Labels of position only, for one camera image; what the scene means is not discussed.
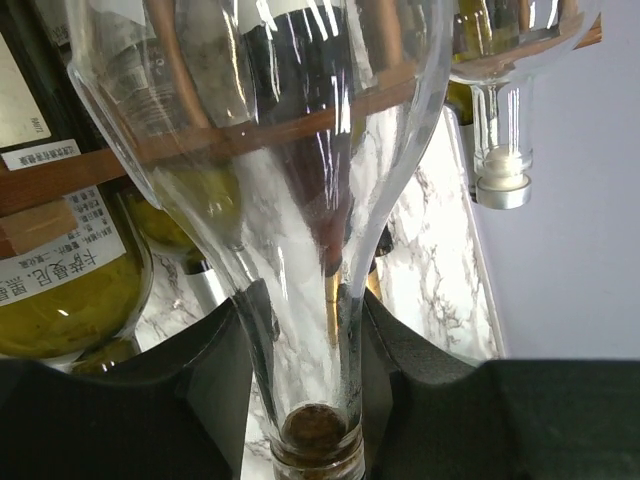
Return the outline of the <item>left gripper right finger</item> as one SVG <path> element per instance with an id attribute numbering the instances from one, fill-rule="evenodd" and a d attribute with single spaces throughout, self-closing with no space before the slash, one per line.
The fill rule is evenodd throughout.
<path id="1" fill-rule="evenodd" d="M 367 294 L 363 428 L 371 479 L 635 479 L 639 365 L 469 365 Z"/>

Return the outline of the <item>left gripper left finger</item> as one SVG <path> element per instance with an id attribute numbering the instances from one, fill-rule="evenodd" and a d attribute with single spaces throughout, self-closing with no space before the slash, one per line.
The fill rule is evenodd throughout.
<path id="1" fill-rule="evenodd" d="M 251 365 L 233 304 L 96 376 L 1 364 L 5 479 L 236 479 Z"/>

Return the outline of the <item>clear wine bottle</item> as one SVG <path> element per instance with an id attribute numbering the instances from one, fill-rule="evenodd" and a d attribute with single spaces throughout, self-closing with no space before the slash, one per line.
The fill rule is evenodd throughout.
<path id="1" fill-rule="evenodd" d="M 361 318 L 443 106 L 449 1 L 69 1 L 69 74 L 239 311 L 278 479 L 361 479 Z"/>

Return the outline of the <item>clear bottle dark label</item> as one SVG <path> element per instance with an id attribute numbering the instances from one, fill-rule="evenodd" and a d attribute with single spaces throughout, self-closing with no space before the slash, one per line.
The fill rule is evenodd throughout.
<path id="1" fill-rule="evenodd" d="M 471 89 L 479 204 L 515 209 L 531 197 L 533 80 L 572 51 L 601 2 L 457 1 L 451 78 Z"/>

